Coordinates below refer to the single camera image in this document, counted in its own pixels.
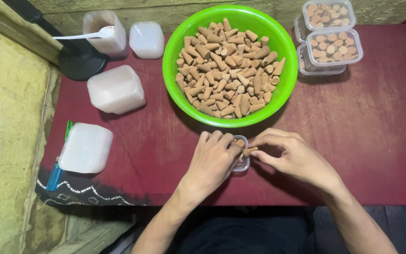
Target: white plastic spoon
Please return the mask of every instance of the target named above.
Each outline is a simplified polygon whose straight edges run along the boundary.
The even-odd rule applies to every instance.
[[[109,38],[110,36],[112,36],[112,34],[114,34],[114,32],[115,32],[114,26],[107,26],[107,27],[101,28],[99,32],[75,35],[75,36],[59,36],[59,37],[53,37],[53,39],[71,40],[71,39],[85,39],[85,38],[93,38],[93,37]]]

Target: forearm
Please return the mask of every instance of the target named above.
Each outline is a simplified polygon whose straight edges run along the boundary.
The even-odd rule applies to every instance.
[[[352,254],[397,253],[383,230],[342,182],[330,190],[322,191],[322,194]]]
[[[176,231],[195,207],[195,204],[183,202],[180,193],[175,191],[142,232],[132,253],[165,253]]]

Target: table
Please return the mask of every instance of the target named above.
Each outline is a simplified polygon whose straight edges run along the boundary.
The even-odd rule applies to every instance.
[[[300,133],[339,172],[363,205],[406,205],[406,24],[356,26],[364,58],[341,75],[299,77],[288,102],[266,120],[223,132],[254,138],[268,127]],[[214,131],[171,100],[160,60],[133,52],[147,105],[122,115],[93,107],[86,82],[62,77],[36,192],[48,205],[163,205],[186,172],[201,131]],[[65,171],[56,192],[44,189],[64,145],[65,124],[98,124],[114,133],[105,169]],[[232,174],[204,205],[321,205],[319,192],[261,163]]]

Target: person's left hand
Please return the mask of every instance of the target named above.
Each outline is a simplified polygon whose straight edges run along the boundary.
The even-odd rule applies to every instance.
[[[199,205],[228,178],[241,152],[242,147],[235,145],[232,134],[203,131],[189,170],[176,188],[180,199]]]

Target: green plastic bowl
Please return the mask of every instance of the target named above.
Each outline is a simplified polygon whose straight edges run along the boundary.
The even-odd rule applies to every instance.
[[[178,74],[176,61],[179,58],[178,55],[181,49],[184,48],[184,36],[195,36],[195,33],[198,32],[198,26],[208,27],[211,21],[216,23],[223,22],[224,18],[229,20],[232,28],[238,28],[241,32],[245,32],[247,29],[255,32],[258,35],[258,39],[262,36],[268,36],[268,46],[271,51],[278,52],[278,60],[286,57],[285,66],[280,75],[280,82],[272,93],[270,102],[264,108],[239,119],[214,118],[199,112],[189,103],[175,82],[176,74]],[[212,126],[236,128],[258,123],[271,116],[285,104],[296,83],[297,64],[294,43],[285,29],[276,20],[250,7],[220,5],[201,10],[178,26],[170,37],[164,51],[162,73],[167,90],[173,101],[189,116]]]

